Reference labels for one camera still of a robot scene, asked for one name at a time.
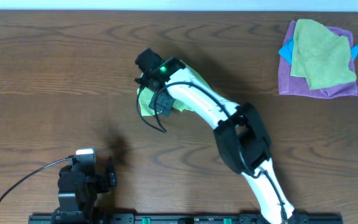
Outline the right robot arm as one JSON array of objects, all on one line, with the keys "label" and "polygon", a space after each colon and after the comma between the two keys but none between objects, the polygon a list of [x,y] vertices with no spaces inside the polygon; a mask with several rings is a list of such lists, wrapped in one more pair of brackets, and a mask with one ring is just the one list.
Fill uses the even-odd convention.
[{"label": "right robot arm", "polygon": [[155,118],[168,116],[176,101],[189,106],[212,128],[218,152],[234,173],[242,175],[255,194],[266,223],[297,223],[300,215],[278,183],[271,139],[259,112],[249,103],[239,105],[210,89],[186,63],[176,57],[163,60],[151,49],[140,53],[135,64],[142,75],[141,89],[153,91],[149,108]]}]

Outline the bright green cloth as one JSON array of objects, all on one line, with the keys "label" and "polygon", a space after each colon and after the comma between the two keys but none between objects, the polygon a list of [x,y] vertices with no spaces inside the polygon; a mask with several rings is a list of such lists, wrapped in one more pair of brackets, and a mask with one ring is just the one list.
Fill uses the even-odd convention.
[{"label": "bright green cloth", "polygon": [[[169,74],[170,67],[176,68],[179,63],[179,59],[177,58],[170,58],[169,60],[165,61],[163,65],[167,68],[166,74]],[[139,87],[137,89],[137,94],[139,97],[139,100],[137,101],[140,104],[140,114],[142,116],[154,116],[155,113],[152,112],[152,110],[149,108],[149,103],[152,99],[152,96],[155,92],[158,90],[151,90],[147,87]],[[182,112],[183,110],[193,111],[188,105],[184,104],[183,102],[179,100],[175,100],[173,107],[174,109]]]}]

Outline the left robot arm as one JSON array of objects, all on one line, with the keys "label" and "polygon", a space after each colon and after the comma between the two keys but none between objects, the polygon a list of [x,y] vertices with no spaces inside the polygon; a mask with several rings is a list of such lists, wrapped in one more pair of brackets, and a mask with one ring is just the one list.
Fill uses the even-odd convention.
[{"label": "left robot arm", "polygon": [[95,170],[94,154],[75,155],[60,169],[58,179],[59,207],[52,213],[51,223],[99,223],[103,216],[95,207],[98,194],[117,185],[112,157],[103,173]]}]

